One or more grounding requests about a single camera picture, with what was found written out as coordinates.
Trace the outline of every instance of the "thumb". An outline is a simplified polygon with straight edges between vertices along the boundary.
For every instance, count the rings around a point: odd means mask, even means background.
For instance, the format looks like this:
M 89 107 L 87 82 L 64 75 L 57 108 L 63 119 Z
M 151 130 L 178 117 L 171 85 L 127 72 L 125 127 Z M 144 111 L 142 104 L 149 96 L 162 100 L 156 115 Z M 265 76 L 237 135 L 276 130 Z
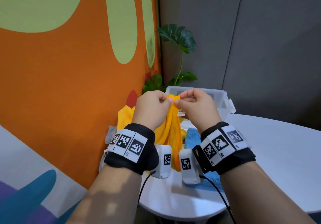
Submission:
M 183 109 L 184 111 L 188 111 L 189 106 L 190 106 L 191 102 L 187 102 L 187 101 L 183 101 L 183 100 L 175 100 L 174 101 L 174 105 L 178 108 L 178 109 Z
M 162 107 L 168 111 L 173 103 L 173 98 L 167 98 L 166 100 L 163 101 Z

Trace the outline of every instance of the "blue towel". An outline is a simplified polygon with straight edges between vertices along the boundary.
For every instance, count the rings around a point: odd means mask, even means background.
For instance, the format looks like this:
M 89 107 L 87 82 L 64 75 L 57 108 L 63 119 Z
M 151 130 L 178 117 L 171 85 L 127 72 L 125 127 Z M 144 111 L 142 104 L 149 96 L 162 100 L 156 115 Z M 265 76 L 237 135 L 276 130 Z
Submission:
M 187 130 L 187 135 L 185 139 L 185 148 L 186 149 L 193 149 L 195 145 L 199 145 L 201 143 L 201 136 L 198 133 L 197 129 L 189 128 Z M 209 178 L 217 188 L 223 192 L 223 188 L 220 181 L 220 176 L 217 172 L 208 172 L 204 174 L 205 177 Z M 213 185 L 207 181 L 206 179 L 201 179 L 201 182 L 198 184 L 185 184 L 185 186 L 190 188 L 198 188 L 198 189 L 205 189 L 210 191 L 216 191 Z

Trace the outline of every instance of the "orange wall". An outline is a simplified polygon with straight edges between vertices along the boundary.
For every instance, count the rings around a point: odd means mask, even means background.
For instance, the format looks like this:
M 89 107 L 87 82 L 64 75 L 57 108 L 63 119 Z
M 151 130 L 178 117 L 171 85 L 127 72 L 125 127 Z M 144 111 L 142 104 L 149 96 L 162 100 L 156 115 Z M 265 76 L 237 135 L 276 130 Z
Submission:
M 158 39 L 148 66 L 141 0 L 135 6 L 138 40 L 128 64 L 114 56 L 106 0 L 81 0 L 52 31 L 0 28 L 0 124 L 86 188 L 98 174 L 117 112 L 132 90 L 141 94 L 146 73 L 160 70 Z M 156 29 L 156 0 L 153 15 Z

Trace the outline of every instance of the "plastic container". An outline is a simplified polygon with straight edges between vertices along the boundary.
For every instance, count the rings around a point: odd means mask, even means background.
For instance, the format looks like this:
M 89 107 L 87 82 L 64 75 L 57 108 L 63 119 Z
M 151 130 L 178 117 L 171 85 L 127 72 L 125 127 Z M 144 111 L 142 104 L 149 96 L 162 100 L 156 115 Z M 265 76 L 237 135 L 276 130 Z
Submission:
M 194 89 L 190 87 L 178 87 L 178 86 L 168 86 L 166 89 L 166 94 L 179 95 L 189 89 Z M 201 89 L 210 95 L 216 103 L 217 110 L 221 119 L 224 121 L 229 113 L 235 113 L 235 107 L 231 99 L 228 99 L 227 92 L 224 90 L 213 90 L 213 89 Z

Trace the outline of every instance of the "wristband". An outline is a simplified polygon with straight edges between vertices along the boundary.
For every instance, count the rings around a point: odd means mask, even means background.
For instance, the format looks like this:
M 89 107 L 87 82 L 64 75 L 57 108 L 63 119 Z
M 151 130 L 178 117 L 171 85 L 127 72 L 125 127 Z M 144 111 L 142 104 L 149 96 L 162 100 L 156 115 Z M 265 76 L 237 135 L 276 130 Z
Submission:
M 204 173 L 219 175 L 249 161 L 255 161 L 244 136 L 226 122 L 219 122 L 201 134 L 201 144 L 193 153 Z
M 154 142 L 155 133 L 151 129 L 131 123 L 116 133 L 106 149 L 108 154 L 104 162 L 111 167 L 125 167 L 142 175 L 158 165 Z

